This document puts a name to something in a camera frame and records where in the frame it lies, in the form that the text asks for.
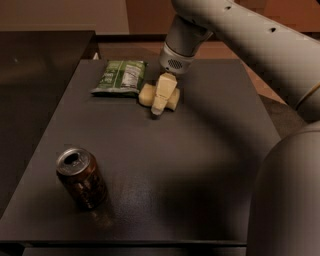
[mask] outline soda can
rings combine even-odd
[[[95,157],[82,148],[70,148],[57,159],[57,176],[80,208],[97,207],[107,187]]]

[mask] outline green bag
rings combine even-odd
[[[144,61],[109,61],[98,87],[91,93],[95,96],[137,97],[146,66]]]

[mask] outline wooden floor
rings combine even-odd
[[[126,43],[99,43],[103,59],[141,59],[149,56],[159,56],[163,42],[126,42]],[[205,42],[199,49],[197,59],[237,59],[224,43],[217,41]],[[257,92],[260,95],[284,103],[271,88],[264,83],[247,65],[245,69]]]

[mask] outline can lid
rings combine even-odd
[[[57,171],[65,176],[73,176],[84,171],[90,163],[91,155],[82,148],[70,148],[57,160]]]

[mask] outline black can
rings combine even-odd
[[[57,175],[80,208],[97,207],[107,195],[107,187],[95,157],[82,148],[70,148],[57,160]]]

